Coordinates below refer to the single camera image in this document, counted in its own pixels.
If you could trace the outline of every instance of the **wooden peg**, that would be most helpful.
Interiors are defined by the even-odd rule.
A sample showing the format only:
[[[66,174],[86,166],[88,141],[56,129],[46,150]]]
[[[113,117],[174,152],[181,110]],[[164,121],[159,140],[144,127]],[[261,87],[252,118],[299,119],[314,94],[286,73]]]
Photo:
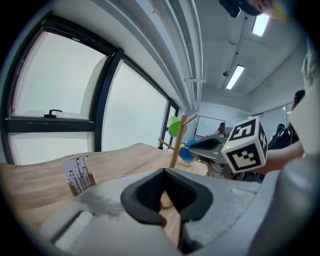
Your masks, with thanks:
[[[94,176],[93,176],[93,174],[91,172],[88,173],[88,177],[89,177],[89,179],[91,181],[91,184],[92,185],[96,185],[95,178],[94,178]]]
[[[174,148],[173,146],[170,146],[168,143],[166,143],[166,142],[163,141],[162,139],[158,138],[158,141],[160,141],[162,144],[166,145],[169,149],[175,150],[175,148]]]
[[[72,195],[74,195],[76,197],[78,195],[78,193],[77,193],[75,187],[72,186],[70,182],[68,182],[68,186],[69,186],[69,188],[71,190]]]
[[[183,126],[186,126],[188,123],[190,123],[193,119],[196,119],[198,117],[198,115],[197,114],[195,114],[193,117],[191,117],[189,120],[187,120],[187,121],[185,121],[184,123],[183,123]]]
[[[178,158],[178,154],[180,151],[180,145],[181,145],[181,141],[182,141],[182,137],[184,135],[184,123],[186,122],[187,117],[185,115],[181,116],[181,120],[180,120],[180,124],[179,124],[179,129],[178,129],[178,133],[175,139],[175,145],[174,145],[174,150],[172,153],[172,157],[170,160],[170,168],[175,168],[176,165],[176,161]]]

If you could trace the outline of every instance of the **ceiling light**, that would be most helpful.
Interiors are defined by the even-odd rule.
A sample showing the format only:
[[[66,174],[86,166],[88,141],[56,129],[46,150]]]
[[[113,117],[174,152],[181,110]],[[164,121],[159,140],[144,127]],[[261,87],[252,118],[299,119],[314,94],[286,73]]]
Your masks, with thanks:
[[[269,21],[269,16],[261,14],[255,17],[252,33],[262,37]]]
[[[240,77],[241,73],[244,70],[245,70],[244,66],[241,66],[241,65],[236,66],[233,76],[231,77],[228,85],[226,86],[226,89],[231,89],[235,85],[236,81],[238,80],[238,78]]]

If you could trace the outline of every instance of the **wooden table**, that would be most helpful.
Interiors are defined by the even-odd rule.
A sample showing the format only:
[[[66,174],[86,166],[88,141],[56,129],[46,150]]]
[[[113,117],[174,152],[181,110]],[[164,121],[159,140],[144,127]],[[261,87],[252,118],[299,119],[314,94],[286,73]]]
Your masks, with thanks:
[[[139,143],[119,150],[69,155],[38,164],[0,164],[0,174],[8,202],[18,218],[31,229],[38,230],[51,214],[74,199],[63,171],[65,160],[88,156],[87,168],[98,185],[121,175],[167,168],[171,155]],[[200,162],[195,162],[191,167],[177,162],[175,168],[203,176],[208,171],[207,166]],[[166,235],[177,245],[180,215],[174,207],[163,209],[160,214],[167,219],[164,228]]]

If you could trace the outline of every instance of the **window handle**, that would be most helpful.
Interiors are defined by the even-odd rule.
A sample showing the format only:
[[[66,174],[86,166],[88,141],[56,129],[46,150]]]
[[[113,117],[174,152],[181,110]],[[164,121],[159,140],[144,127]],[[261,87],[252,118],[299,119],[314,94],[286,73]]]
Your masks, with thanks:
[[[62,113],[62,111],[59,110],[59,109],[50,109],[49,110],[49,114],[45,114],[43,117],[44,118],[56,118],[57,116],[55,114],[52,114],[53,111],[57,111],[57,112],[61,112]]]

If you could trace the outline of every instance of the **window frame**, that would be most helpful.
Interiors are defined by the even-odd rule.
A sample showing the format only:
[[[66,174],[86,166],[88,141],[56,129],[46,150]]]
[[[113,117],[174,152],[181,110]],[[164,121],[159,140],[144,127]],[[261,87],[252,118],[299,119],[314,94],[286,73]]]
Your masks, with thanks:
[[[174,115],[176,117],[178,117],[179,107],[170,98],[168,100],[168,104],[167,104],[167,107],[166,107],[166,112],[165,112],[165,117],[164,117],[164,122],[163,122],[163,128],[162,128],[162,133],[161,133],[161,140],[163,140],[163,141],[165,140],[166,131],[169,130],[169,127],[167,127],[167,124],[168,124],[168,120],[169,120],[169,114],[170,114],[171,107],[173,107],[175,109]],[[170,143],[169,143],[170,146],[172,145],[172,140],[173,140],[173,137],[171,136]],[[160,145],[159,145],[158,149],[161,149],[161,150],[164,149],[164,144],[162,142],[160,142]]]
[[[107,60],[101,69],[100,76],[96,83],[88,120],[56,117],[11,116],[13,97],[16,91],[21,67],[28,56],[31,47],[42,32],[57,34],[71,40],[74,40],[73,38],[75,38],[78,43],[86,45],[107,56]],[[54,15],[52,11],[44,15],[19,46],[5,80],[1,101],[0,130],[7,163],[15,164],[9,142],[10,133],[93,132],[93,151],[101,152],[105,108],[114,76],[121,61],[124,61],[133,68],[168,100],[168,108],[164,118],[166,122],[163,124],[161,137],[164,139],[165,133],[168,130],[167,122],[170,106],[176,109],[176,116],[178,116],[179,108],[164,90],[162,90],[162,88],[140,66],[126,56],[124,52],[123,49],[115,47],[92,31],[70,20]]]

